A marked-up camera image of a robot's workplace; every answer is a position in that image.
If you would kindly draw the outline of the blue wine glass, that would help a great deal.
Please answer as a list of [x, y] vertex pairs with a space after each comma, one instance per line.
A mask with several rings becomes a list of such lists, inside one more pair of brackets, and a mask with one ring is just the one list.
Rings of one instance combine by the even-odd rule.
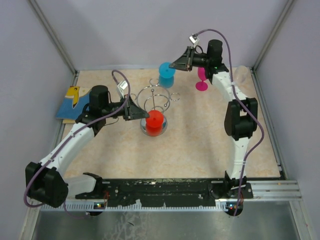
[[164, 88], [171, 88], [174, 85], [174, 76], [176, 70], [174, 68], [170, 68], [169, 62], [162, 63], [159, 68], [159, 78], [158, 83], [160, 86]]

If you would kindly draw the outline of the red wine glass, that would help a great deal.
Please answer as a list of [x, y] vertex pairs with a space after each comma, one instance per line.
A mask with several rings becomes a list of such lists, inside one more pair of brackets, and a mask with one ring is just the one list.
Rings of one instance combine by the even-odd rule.
[[151, 110], [148, 114], [145, 119], [146, 133], [152, 137], [159, 136], [163, 131], [164, 115], [158, 110]]

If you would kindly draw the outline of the pink wine glass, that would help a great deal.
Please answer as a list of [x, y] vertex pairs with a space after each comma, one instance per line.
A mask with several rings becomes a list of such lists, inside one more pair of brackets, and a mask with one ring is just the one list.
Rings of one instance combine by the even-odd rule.
[[200, 81], [195, 84], [195, 88], [201, 92], [206, 91], [208, 89], [208, 84], [206, 83], [207, 78], [205, 75], [205, 69], [203, 67], [197, 68], [197, 76]]

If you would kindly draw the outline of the clear wine glass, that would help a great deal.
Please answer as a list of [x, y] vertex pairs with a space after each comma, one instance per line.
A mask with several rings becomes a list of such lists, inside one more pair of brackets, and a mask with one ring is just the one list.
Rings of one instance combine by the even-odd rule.
[[246, 66], [240, 65], [233, 72], [233, 80], [237, 85], [241, 85], [246, 81], [249, 75], [249, 69]]

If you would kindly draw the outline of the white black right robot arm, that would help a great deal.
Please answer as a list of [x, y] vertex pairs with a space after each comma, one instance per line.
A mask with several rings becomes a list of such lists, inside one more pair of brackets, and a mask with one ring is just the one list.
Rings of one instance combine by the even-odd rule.
[[205, 77], [227, 101], [224, 130], [232, 143], [231, 162], [222, 183], [214, 184], [210, 192], [215, 198], [235, 198], [247, 181], [246, 154], [250, 139], [257, 130], [258, 101], [242, 93], [232, 79], [231, 70], [223, 63], [223, 43], [220, 40], [210, 40], [206, 52], [197, 51], [198, 38], [191, 37], [190, 41], [192, 45], [169, 67], [180, 71], [191, 71], [194, 67], [203, 68]]

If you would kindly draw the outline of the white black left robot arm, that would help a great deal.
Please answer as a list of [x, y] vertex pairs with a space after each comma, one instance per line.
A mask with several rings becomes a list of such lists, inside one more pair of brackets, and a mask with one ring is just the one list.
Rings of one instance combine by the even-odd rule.
[[108, 88], [94, 86], [89, 92], [89, 102], [67, 136], [40, 162], [30, 162], [26, 166], [24, 204], [31, 208], [28, 199], [34, 199], [40, 206], [46, 204], [57, 208], [69, 196], [88, 194], [95, 199], [101, 197], [104, 186], [100, 176], [93, 173], [68, 179], [63, 176], [83, 147], [105, 126], [106, 119], [116, 117], [131, 121], [146, 119], [149, 114], [134, 103], [130, 94], [123, 95], [118, 102], [110, 102]]

